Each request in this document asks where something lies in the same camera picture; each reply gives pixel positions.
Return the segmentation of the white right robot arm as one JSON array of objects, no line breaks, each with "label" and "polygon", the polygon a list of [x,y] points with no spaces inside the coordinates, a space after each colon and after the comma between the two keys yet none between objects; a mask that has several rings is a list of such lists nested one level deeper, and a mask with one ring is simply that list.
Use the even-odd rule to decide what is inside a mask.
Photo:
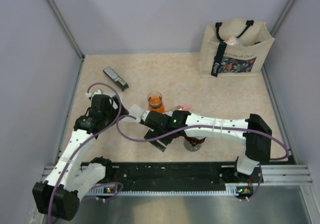
[{"label": "white right robot arm", "polygon": [[145,111],[141,123],[149,128],[145,139],[162,151],[177,137],[215,138],[242,145],[244,151],[238,156],[233,170],[233,176],[239,182],[249,179],[259,163],[271,159],[272,130],[258,114],[250,114],[247,119],[220,119],[181,110],[171,114]]}]

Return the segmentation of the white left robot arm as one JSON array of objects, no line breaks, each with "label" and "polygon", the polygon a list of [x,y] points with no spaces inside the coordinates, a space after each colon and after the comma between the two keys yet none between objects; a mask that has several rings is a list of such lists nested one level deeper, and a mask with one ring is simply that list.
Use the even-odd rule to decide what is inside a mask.
[{"label": "white left robot arm", "polygon": [[99,134],[128,111],[117,95],[95,93],[90,101],[91,106],[86,113],[76,119],[68,145],[55,167],[43,182],[37,182],[32,189],[41,214],[70,221],[90,189],[99,181],[106,183],[113,178],[113,170],[108,167],[110,161],[105,158],[94,158],[81,174],[78,171]]}]

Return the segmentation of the white paper coffee filter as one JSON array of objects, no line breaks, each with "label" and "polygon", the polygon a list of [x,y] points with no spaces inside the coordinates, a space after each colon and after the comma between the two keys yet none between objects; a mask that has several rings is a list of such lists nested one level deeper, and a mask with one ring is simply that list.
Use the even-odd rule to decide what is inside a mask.
[{"label": "white paper coffee filter", "polygon": [[201,140],[201,139],[203,139],[203,138],[205,138],[205,137],[203,137],[203,136],[195,136],[194,138],[196,138],[196,139],[198,139],[198,140]]}]

